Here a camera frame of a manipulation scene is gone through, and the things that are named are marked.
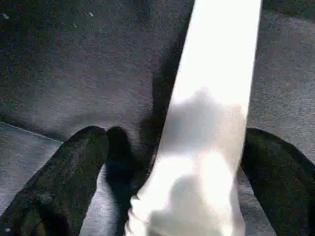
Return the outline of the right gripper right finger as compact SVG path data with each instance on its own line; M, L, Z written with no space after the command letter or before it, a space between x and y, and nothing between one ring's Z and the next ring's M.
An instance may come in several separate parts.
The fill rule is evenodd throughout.
M277 235L315 234L315 166L301 151L247 128L241 167Z

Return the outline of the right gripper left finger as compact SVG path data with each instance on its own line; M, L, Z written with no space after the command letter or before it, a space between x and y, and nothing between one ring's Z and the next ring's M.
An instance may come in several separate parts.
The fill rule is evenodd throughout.
M109 151L104 129L88 126L65 141L0 217L2 236L77 236Z

